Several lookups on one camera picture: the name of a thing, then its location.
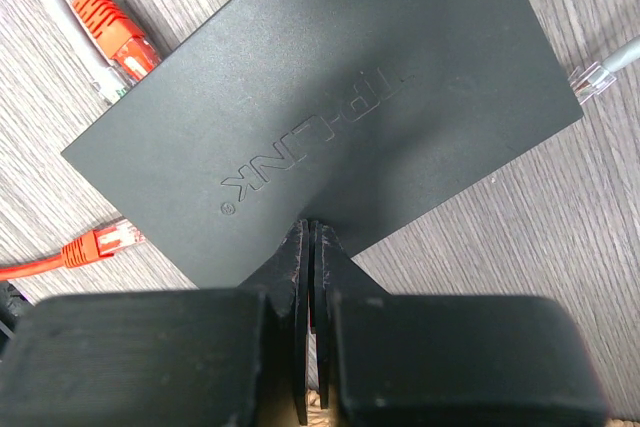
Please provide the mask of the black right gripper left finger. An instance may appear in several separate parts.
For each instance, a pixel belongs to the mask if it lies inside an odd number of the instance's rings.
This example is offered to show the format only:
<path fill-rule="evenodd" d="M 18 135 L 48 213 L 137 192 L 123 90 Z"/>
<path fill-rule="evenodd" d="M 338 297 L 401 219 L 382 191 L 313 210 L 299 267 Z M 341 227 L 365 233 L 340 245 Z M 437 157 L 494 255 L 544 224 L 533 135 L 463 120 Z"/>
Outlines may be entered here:
<path fill-rule="evenodd" d="M 5 426 L 301 426 L 309 225 L 235 288 L 54 297 L 1 362 Z"/>

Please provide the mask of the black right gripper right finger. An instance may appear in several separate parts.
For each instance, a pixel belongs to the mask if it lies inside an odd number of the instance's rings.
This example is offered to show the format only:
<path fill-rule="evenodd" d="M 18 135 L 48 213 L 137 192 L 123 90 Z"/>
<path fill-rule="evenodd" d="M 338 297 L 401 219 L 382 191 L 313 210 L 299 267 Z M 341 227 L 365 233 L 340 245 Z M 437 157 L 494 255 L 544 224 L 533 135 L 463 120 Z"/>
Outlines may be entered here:
<path fill-rule="evenodd" d="M 382 288 L 310 228 L 322 408 L 336 426 L 602 426 L 608 402 L 570 314 L 527 295 Z"/>

